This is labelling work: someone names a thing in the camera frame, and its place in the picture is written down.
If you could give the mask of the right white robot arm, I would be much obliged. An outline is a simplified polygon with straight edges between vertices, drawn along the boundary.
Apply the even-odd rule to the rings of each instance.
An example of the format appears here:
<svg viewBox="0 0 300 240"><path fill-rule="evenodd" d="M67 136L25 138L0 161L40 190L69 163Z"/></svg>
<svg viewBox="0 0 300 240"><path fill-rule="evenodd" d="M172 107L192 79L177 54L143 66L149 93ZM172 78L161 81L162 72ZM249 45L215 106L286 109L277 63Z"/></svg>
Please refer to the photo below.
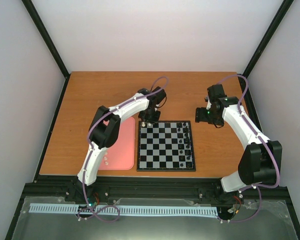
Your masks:
<svg viewBox="0 0 300 240"><path fill-rule="evenodd" d="M207 106L195 111L195 122L206 122L216 128L228 124L244 150L237 171L220 180L223 192L278 187L282 159L280 142L265 136L249 118L239 99L227 96L221 84L207 88L205 101Z"/></svg>

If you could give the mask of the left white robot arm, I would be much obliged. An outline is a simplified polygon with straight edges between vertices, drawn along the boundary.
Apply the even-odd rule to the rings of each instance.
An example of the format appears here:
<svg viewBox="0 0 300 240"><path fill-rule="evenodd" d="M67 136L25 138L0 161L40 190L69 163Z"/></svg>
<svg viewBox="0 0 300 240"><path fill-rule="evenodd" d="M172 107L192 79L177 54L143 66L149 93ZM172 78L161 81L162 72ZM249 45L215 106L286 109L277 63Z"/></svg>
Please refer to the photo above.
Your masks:
<svg viewBox="0 0 300 240"><path fill-rule="evenodd" d="M158 107L166 96L165 90L161 87L153 91L142 88L118 105L112 107L102 105L97 109L87 135L88 151L77 174L77 179L82 184L77 188L76 195L82 201L86 202L93 198L94 188L90 185L96 181L106 150L117 141L121 124L135 114L138 114L143 123L155 124L161 114Z"/></svg>

